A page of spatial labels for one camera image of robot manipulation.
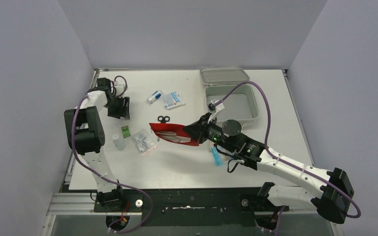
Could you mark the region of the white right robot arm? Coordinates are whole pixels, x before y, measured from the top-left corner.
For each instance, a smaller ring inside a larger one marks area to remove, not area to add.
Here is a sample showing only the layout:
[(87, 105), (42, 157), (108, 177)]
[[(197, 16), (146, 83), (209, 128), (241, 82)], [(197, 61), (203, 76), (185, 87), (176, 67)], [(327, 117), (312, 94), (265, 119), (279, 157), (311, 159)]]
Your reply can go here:
[(241, 124), (227, 120), (222, 126), (209, 121), (211, 113), (183, 127), (183, 131), (198, 144), (211, 141), (229, 151), (233, 158), (256, 171), (268, 172), (294, 184), (293, 187), (264, 183), (257, 197), (258, 206), (265, 211), (275, 206), (316, 210), (324, 219), (343, 224), (349, 218), (354, 189), (347, 173), (335, 168), (319, 169), (295, 161), (276, 152), (264, 143), (243, 134)]

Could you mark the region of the red first aid pouch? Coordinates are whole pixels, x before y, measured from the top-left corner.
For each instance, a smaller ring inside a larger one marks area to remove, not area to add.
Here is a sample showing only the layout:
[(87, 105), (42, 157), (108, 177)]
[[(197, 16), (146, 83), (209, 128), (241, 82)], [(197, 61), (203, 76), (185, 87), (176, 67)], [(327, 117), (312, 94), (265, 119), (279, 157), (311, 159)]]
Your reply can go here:
[(159, 139), (174, 144), (199, 146), (199, 143), (183, 130), (184, 125), (174, 123), (149, 123), (149, 125)]

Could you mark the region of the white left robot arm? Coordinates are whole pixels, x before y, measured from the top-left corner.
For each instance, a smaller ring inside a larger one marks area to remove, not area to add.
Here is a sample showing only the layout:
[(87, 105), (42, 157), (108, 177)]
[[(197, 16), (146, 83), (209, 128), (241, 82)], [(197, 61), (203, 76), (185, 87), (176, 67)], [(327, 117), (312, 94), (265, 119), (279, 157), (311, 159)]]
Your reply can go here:
[(75, 109), (65, 110), (64, 121), (67, 140), (76, 161), (90, 171), (96, 182), (95, 203), (108, 212), (127, 208), (127, 199), (119, 181), (113, 175), (103, 147), (105, 132), (99, 112), (107, 109), (112, 118), (129, 119), (129, 97), (119, 91), (116, 80), (98, 78)]

